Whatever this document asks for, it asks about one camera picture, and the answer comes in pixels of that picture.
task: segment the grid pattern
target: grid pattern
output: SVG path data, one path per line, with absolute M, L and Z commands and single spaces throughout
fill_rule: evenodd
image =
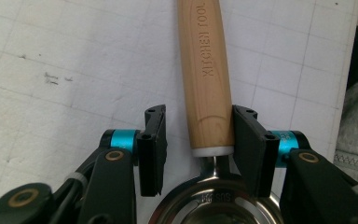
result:
M 233 104 L 256 110 L 267 129 L 302 131 L 332 160 L 358 0 L 221 7 Z M 35 181 L 56 189 L 104 130 L 143 129 L 143 112 L 160 104 L 169 143 L 162 196 L 198 175 L 176 23 L 174 0 L 0 0 L 0 196 Z M 277 170 L 278 194 L 283 177 Z M 161 199 L 137 198 L 139 223 Z

